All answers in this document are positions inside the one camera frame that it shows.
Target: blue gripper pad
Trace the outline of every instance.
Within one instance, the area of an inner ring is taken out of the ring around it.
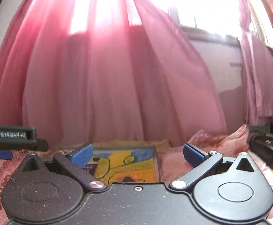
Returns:
[[[70,161],[76,166],[83,168],[93,156],[93,146],[84,144],[70,153]]]
[[[0,151],[0,159],[11,160],[13,153],[11,151]]]
[[[183,147],[184,159],[188,163],[190,163],[193,168],[199,166],[202,162],[204,162],[207,159],[206,155],[207,153],[191,144],[187,143]]]

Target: screw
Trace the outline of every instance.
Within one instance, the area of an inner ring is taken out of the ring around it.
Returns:
[[[104,187],[104,183],[100,180],[90,182],[89,186],[93,189],[100,189]]]
[[[142,191],[142,189],[143,189],[143,188],[142,188],[142,187],[140,187],[140,186],[136,186],[136,187],[134,187],[134,190],[135,190],[135,191]]]
[[[183,189],[187,186],[187,183],[182,180],[175,180],[172,182],[172,186],[176,189]]]
[[[66,155],[66,154],[68,154],[68,152],[66,152],[66,151],[60,151],[59,154]]]

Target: painting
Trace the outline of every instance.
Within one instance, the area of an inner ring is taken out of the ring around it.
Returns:
[[[94,148],[83,169],[107,185],[112,182],[160,181],[155,146],[135,148]]]

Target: pink curtain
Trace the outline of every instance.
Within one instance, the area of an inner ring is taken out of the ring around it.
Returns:
[[[248,0],[239,0],[241,50],[246,74],[246,122],[265,125],[273,121],[273,57],[258,37],[249,31]]]
[[[34,126],[52,147],[226,132],[205,62],[150,0],[33,0],[18,19],[0,124]]]

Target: triangular cutout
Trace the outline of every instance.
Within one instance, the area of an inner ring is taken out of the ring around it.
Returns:
[[[247,158],[242,158],[236,169],[246,172],[254,172],[254,169]]]
[[[24,168],[22,169],[22,172],[29,172],[29,171],[35,171],[40,169],[37,162],[34,158],[29,158],[26,162]]]

